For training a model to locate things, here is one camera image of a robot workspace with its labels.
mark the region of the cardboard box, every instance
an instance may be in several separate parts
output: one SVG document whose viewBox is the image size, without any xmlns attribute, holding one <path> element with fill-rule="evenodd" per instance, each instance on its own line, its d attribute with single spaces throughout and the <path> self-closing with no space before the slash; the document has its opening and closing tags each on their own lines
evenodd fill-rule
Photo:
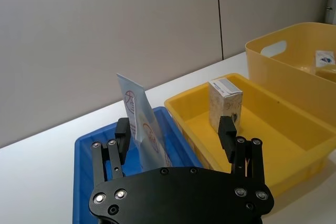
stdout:
<svg viewBox="0 0 336 224">
<path fill-rule="evenodd" d="M 242 101 L 243 92 L 228 79 L 209 81 L 209 121 L 216 132 L 222 115 L 231 116 L 239 130 Z"/>
</svg>

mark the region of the table surface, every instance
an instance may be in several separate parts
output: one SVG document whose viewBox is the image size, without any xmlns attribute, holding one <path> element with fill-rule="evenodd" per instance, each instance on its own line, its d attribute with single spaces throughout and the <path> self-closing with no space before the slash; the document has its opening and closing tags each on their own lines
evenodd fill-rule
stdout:
<svg viewBox="0 0 336 224">
<path fill-rule="evenodd" d="M 146 91 L 151 106 L 228 73 L 248 78 L 241 53 Z M 71 223 L 77 138 L 126 116 L 122 101 L 0 149 L 1 223 Z M 264 223 L 334 223 L 336 152 L 326 168 L 276 198 Z"/>
</svg>

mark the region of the blue plastic bin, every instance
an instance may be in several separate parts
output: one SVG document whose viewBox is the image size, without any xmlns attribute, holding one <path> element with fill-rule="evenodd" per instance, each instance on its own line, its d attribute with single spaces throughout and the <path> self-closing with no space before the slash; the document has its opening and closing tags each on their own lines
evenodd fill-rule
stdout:
<svg viewBox="0 0 336 224">
<path fill-rule="evenodd" d="M 186 142 L 165 107 L 154 109 L 154 114 L 165 137 L 166 149 L 173 166 L 202 167 L 196 155 Z M 95 141 L 106 143 L 114 138 L 117 123 L 110 124 L 94 132 L 86 134 L 75 143 L 75 173 L 73 181 L 73 224 L 97 224 L 97 218 L 89 211 L 89 199 L 93 190 L 93 172 L 91 145 Z M 125 164 L 122 166 L 126 176 L 141 172 L 139 153 L 133 140 L 127 153 Z M 111 169 L 107 168 L 108 178 Z"/>
</svg>

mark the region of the yellow tray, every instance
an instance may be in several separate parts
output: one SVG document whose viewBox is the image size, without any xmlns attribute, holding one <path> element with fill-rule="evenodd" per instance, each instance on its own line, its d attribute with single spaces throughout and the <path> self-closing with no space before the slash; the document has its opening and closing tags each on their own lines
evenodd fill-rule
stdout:
<svg viewBox="0 0 336 224">
<path fill-rule="evenodd" d="M 296 24 L 245 48 L 251 81 L 336 127 L 336 83 L 312 74 L 316 50 L 336 56 L 335 25 Z"/>
<path fill-rule="evenodd" d="M 226 76 L 243 91 L 238 134 L 263 141 L 265 179 L 274 195 L 322 169 L 336 147 L 328 125 L 238 74 Z M 230 172 L 224 150 L 208 121 L 208 83 L 165 101 L 205 168 Z"/>
</svg>

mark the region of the gray wall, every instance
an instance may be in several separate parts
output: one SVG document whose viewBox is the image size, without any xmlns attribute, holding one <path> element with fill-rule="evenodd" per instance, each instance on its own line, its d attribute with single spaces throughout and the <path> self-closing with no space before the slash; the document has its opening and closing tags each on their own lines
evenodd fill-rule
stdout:
<svg viewBox="0 0 336 224">
<path fill-rule="evenodd" d="M 222 59 L 217 0 L 0 0 L 0 147 Z"/>
<path fill-rule="evenodd" d="M 300 22 L 323 22 L 327 0 L 220 0 L 224 57 L 245 43 Z"/>
</svg>

